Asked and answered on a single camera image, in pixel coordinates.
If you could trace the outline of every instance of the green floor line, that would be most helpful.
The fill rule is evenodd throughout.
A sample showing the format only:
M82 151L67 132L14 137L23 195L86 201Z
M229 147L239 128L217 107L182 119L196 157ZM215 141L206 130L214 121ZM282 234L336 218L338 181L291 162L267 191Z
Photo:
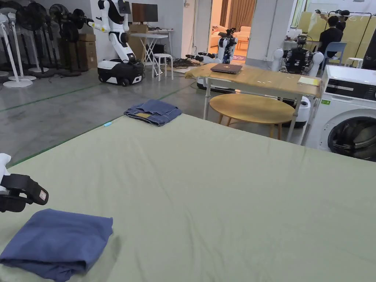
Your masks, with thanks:
M93 88L93 87L96 87L96 86L99 86L99 85L101 85L101 83L96 84L96 85L91 85L91 86L88 86L88 87L85 87L85 88L73 90L73 91L70 91L70 92L67 92L67 93L63 93L63 94L59 94L59 95L55 95L55 96L51 96L51 97L39 99L39 100L36 100L36 101L28 102L28 103L25 103L25 104L17 105L17 106L10 107L10 108L7 108L7 109L3 109L3 110L0 110L0 112L4 112L4 111L8 111L8 110L13 110L13 109L16 109L16 108L19 108L19 107L23 107L23 106L35 104L35 103L46 101L46 100L49 100L49 99L52 99L52 98L56 98L56 97L61 97L61 96L72 94L72 93L75 93L75 92L78 92L78 91L90 89L90 88Z
M157 99L157 100L165 99L165 98L167 98L167 97L169 97L169 96L171 96L171 95L173 95L173 94L175 94L175 93L178 93L179 91L184 90L185 88L188 88L188 87L190 87L190 85L188 85L188 86L186 86L186 87L183 87L183 88L181 88L181 89L178 89L178 90L176 90L176 91L173 91L173 92L171 92L170 94L167 94L167 95L165 95L165 96L163 96L163 97L161 97L161 98L159 98L159 99ZM18 165L18 164L20 164L20 163L22 163L22 162L24 162L24 161L27 161L27 160L29 160L29 159L31 159L31 158L33 158L33 157L36 157L36 156L38 156L38 155L40 155L40 154L42 154L42 153L44 153L44 152L47 152L47 151L49 151L49 150L51 150L51 149L53 149L53 148L55 148L55 147L57 147L57 146L60 146L60 145L66 143L66 142L68 142L68 141L70 141L70 140L72 140L72 139L74 139L74 138L76 138L76 137L79 137L79 136L81 136L81 135L83 135L83 134L85 134L85 133L88 133L89 131L92 131L92 130L94 130L94 129L96 129L96 128L99 128L99 127L105 125L106 123L111 122L111 121L114 121L114 120L116 120L117 118L120 118L120 117L122 117L122 116L123 116L123 115L118 116L118 117L116 117L116 118L114 118L114 119L112 119L112 120L106 121L105 123L102 123L102 124L100 124L100 125L98 125L98 126L96 126L96 127L93 127L93 128L91 128L91 129L89 129L89 130L87 130L87 131L85 131L85 132L83 132L83 133L81 133L81 134L79 134L79 135L76 135L76 136L74 136L74 137L72 137L72 138L69 138L69 139L67 139L67 140L65 140L65 141L63 141L63 142L61 142L61 143L59 143L59 144L57 144L57 145L51 146L51 147L49 147L49 148L47 148L47 149L41 150L41 151L38 152L38 153L32 154L32 155L30 155L30 156L28 156L28 157L26 157L26 158L23 158L23 159L19 160L18 162L15 162L14 164L11 164L10 166L6 166L6 167L7 167L7 168L14 167L15 165Z

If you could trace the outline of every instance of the blue chair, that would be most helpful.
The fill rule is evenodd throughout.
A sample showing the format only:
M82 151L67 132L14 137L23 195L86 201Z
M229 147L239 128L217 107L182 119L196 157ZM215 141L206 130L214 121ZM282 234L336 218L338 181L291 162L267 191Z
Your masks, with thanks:
M331 42L331 43L329 43L329 45L327 46L327 48L325 50L324 61L321 65L322 70L325 69L325 66L326 66L326 64L328 63L329 60L339 60L340 61L339 64L342 64L342 57L343 57L343 52L345 51L345 48L346 48L346 44L347 43L345 43L345 42ZM341 52L341 56L329 58L328 55L327 55L328 52Z

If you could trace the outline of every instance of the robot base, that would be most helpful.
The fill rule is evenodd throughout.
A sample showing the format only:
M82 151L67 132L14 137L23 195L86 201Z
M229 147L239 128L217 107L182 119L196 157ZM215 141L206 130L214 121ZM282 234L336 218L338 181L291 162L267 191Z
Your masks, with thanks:
M285 100L285 99L283 99L282 101L284 103L290 105L294 109L296 109L296 105L295 105L294 101ZM303 96L302 101L300 103L298 116L296 118L294 128L296 128L296 129L303 128L306 125L306 123L309 119L310 110L311 110L311 102L309 101L309 99L307 97ZM282 124L282 127L290 127L290 126L291 126L291 122Z
M100 82L128 86L141 82L144 77L144 65L137 63L123 63L120 59L102 61L98 64Z
M206 87L204 86L204 80L203 79L197 79L197 87L201 90L206 90ZM219 86L212 85L211 86L211 91L212 92L217 92L221 94L232 94L235 93L235 89L231 88L223 88Z

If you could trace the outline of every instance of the humanoid robot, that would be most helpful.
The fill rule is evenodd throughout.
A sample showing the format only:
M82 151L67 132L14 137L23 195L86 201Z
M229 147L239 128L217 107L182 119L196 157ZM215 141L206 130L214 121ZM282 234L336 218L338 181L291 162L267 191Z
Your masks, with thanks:
M98 64L100 82L114 83L122 86L141 82L144 77L144 65L136 60L136 56L128 45L129 2L123 0L99 0L101 24L87 19L87 25L109 34L119 59L101 61Z
M295 38L295 42L297 47L291 50L284 51L278 48L274 51L272 71L317 76L324 55L321 52L310 52L304 49L306 39L303 36ZM285 59L285 66L281 68L282 58Z
M235 28L228 29L227 33L220 32L218 35L221 38L218 41L218 54L211 54L211 53L198 53L197 56L194 55L186 55L187 58L197 60L199 62L203 62L205 64L209 63L218 63L218 64L230 64L236 48L236 44L238 43L238 39L234 38L233 33ZM206 90L206 83L202 78L197 79L197 87L203 90ZM218 86L211 86L212 91L220 92L220 93L229 93L233 92L233 89L222 88Z

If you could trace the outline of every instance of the white humanoid robot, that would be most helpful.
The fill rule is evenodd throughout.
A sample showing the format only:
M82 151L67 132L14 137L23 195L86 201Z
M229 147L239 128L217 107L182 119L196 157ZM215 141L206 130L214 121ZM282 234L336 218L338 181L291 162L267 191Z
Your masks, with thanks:
M205 64L230 64L234 57L236 44L238 43L238 39L232 36L234 31L235 28L232 28L228 29L227 33L220 32L218 34L219 36L221 36L221 38L218 41L218 54L199 53L197 56L186 55L186 57L190 59L195 59ZM206 90L206 83L204 83L204 80L202 78L197 79L197 87ZM211 89L212 91L219 93L229 93L234 91L233 89L223 88L215 85L212 85Z
M99 0L98 7L101 17L97 18L102 24L87 19L88 26L109 34L119 59L101 61L98 64L100 82L114 83L122 86L141 82L144 76L144 65L136 60L128 45L128 14L130 6L123 0Z

